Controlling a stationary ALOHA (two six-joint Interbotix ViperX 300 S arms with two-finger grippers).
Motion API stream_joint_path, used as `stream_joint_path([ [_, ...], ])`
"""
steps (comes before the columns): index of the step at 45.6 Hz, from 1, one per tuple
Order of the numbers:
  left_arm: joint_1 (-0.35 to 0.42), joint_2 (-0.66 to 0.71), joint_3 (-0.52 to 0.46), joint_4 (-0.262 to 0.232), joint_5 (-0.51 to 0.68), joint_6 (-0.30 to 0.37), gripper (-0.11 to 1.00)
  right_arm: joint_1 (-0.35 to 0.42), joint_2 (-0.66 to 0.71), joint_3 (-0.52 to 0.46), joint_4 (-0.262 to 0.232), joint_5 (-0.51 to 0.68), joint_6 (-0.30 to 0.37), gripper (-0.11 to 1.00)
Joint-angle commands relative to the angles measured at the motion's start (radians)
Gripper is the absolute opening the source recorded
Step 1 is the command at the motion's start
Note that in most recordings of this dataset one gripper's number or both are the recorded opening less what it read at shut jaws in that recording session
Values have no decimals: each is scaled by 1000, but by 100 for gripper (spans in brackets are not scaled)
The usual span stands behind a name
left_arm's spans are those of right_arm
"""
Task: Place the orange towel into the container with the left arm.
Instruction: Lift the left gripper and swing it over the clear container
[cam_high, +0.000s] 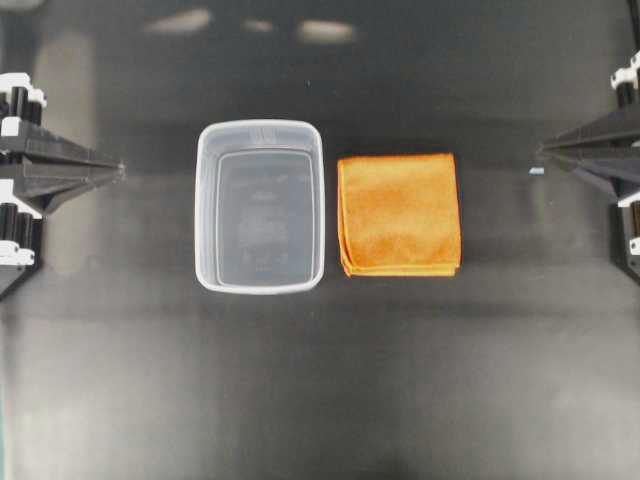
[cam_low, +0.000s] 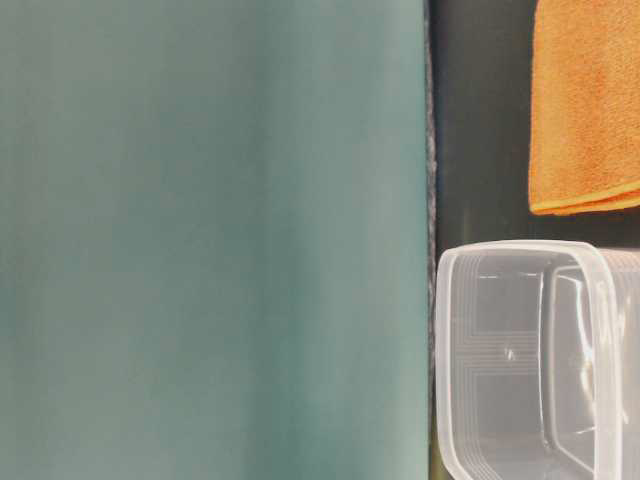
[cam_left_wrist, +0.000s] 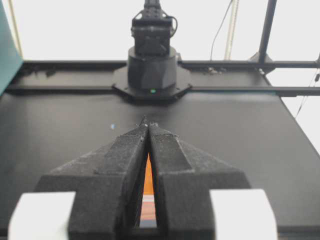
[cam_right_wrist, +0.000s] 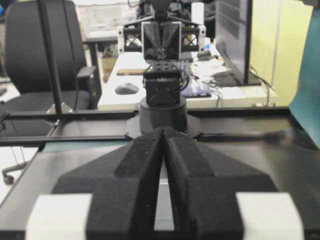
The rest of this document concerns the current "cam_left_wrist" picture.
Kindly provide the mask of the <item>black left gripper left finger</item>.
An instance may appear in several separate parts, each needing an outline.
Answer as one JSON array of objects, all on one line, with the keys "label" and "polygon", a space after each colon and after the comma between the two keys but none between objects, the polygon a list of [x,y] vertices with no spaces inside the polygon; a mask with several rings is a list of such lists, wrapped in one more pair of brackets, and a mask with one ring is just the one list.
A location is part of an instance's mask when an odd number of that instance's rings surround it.
[{"label": "black left gripper left finger", "polygon": [[41,176],[36,192],[75,192],[69,224],[71,240],[116,240],[139,226],[148,122],[111,143]]}]

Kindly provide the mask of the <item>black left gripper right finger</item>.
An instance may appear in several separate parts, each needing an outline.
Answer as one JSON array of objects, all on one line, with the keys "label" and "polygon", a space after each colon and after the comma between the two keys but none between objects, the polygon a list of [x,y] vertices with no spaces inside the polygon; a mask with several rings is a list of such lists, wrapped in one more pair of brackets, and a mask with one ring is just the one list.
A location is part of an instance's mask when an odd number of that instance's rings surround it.
[{"label": "black left gripper right finger", "polygon": [[150,160],[158,227],[169,240],[212,240],[210,190],[249,189],[246,174],[151,123]]}]

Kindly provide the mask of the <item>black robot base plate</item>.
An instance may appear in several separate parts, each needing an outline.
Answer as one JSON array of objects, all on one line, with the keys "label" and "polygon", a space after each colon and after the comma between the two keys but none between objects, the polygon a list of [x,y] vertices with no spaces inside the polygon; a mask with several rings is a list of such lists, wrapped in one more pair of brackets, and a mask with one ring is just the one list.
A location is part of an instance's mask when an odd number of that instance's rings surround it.
[{"label": "black robot base plate", "polygon": [[115,70],[113,73],[113,79],[115,83],[112,85],[112,88],[118,93],[128,96],[129,98],[134,100],[169,101],[183,96],[192,88],[191,72],[180,66],[177,67],[176,83],[165,89],[156,89],[154,87],[149,87],[147,89],[137,89],[129,86],[127,67],[122,67]]}]

